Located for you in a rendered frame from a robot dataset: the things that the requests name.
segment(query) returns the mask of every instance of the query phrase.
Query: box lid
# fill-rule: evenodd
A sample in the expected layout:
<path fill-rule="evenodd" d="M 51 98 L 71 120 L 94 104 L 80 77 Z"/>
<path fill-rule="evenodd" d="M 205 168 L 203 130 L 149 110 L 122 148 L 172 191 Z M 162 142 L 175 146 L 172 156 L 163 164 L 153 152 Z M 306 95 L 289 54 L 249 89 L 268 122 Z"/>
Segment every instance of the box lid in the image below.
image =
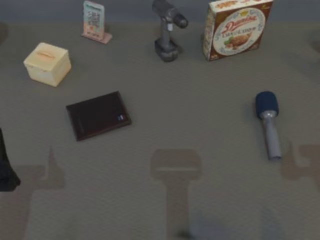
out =
<path fill-rule="evenodd" d="M 66 54 L 68 54 L 66 49 L 40 43 L 26 58 L 24 64 L 39 67 L 45 71 L 52 71 Z"/>
<path fill-rule="evenodd" d="M 225 12 L 235 9 L 252 7 L 260 4 L 271 3 L 274 0 L 218 0 L 211 2 L 209 5 L 213 12 Z"/>

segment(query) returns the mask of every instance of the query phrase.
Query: gray tabletop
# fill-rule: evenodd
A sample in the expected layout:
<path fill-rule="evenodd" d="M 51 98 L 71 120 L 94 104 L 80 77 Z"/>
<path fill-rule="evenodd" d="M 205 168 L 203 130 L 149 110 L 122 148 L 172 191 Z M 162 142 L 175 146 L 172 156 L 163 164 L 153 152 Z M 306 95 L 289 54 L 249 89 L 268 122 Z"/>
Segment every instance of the gray tabletop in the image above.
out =
<path fill-rule="evenodd" d="M 81 24 L 0 26 L 0 126 L 22 180 L 0 194 L 1 240 L 319 239 L 319 24 L 269 24 L 259 50 L 207 62 L 192 23 L 170 64 L 153 23 L 111 24 L 108 45 Z M 23 65 L 41 42 L 70 52 L 58 88 Z M 282 163 L 253 110 L 265 90 Z M 76 142 L 66 106 L 114 91 L 133 125 Z"/>

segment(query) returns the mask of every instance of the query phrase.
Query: qr code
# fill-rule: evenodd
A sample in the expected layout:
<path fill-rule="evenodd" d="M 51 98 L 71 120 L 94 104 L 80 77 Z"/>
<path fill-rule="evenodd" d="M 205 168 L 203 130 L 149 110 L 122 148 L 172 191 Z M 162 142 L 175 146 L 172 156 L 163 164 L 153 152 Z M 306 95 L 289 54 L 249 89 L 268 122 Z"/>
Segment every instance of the qr code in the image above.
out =
<path fill-rule="evenodd" d="M 88 23 L 89 25 L 96 27 L 97 29 L 100 27 L 100 14 L 96 12 L 89 11 L 88 12 Z"/>

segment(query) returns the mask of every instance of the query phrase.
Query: oval label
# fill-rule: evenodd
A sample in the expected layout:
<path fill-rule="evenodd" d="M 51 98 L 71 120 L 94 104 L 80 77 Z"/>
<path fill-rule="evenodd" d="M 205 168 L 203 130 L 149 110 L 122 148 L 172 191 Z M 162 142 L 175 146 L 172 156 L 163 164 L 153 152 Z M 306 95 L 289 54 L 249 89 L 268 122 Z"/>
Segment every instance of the oval label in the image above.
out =
<path fill-rule="evenodd" d="M 265 14 L 257 8 L 245 8 L 231 14 L 217 28 L 213 47 L 223 56 L 242 53 L 261 37 L 266 26 Z"/>

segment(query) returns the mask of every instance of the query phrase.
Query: microphone handle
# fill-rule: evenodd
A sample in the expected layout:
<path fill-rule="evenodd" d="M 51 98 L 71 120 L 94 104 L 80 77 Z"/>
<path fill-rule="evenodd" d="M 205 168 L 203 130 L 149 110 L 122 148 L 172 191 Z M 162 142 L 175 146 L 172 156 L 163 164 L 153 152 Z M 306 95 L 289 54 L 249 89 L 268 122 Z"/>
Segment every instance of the microphone handle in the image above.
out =
<path fill-rule="evenodd" d="M 275 119 L 271 117 L 266 118 L 264 120 L 264 126 L 265 126 L 265 134 L 266 134 L 269 159 L 280 160 L 282 158 L 282 151 L 281 151 L 278 131 L 275 125 Z"/>

